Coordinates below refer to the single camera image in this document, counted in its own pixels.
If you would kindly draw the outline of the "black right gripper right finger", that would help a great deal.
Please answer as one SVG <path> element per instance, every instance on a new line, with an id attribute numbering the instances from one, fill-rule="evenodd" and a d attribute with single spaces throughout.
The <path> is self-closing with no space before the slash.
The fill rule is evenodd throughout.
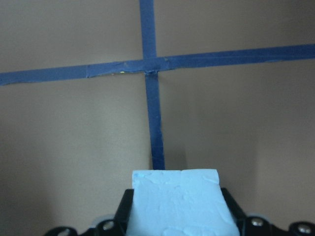
<path id="1" fill-rule="evenodd" d="M 228 209 L 232 215 L 232 218 L 237 225 L 239 233 L 242 236 L 244 234 L 243 227 L 246 219 L 246 214 L 239 206 L 239 204 L 236 202 L 236 200 L 233 198 L 231 193 L 227 190 L 227 188 L 222 187 L 221 192 L 228 206 Z"/>

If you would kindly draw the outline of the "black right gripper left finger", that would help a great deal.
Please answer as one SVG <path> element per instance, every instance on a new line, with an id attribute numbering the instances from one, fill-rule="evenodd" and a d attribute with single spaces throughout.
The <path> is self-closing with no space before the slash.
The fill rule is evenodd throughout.
<path id="1" fill-rule="evenodd" d="M 125 236 L 128 228 L 129 217 L 133 203 L 133 189 L 125 190 L 118 209 L 114 216 L 115 230 L 117 236 Z"/>

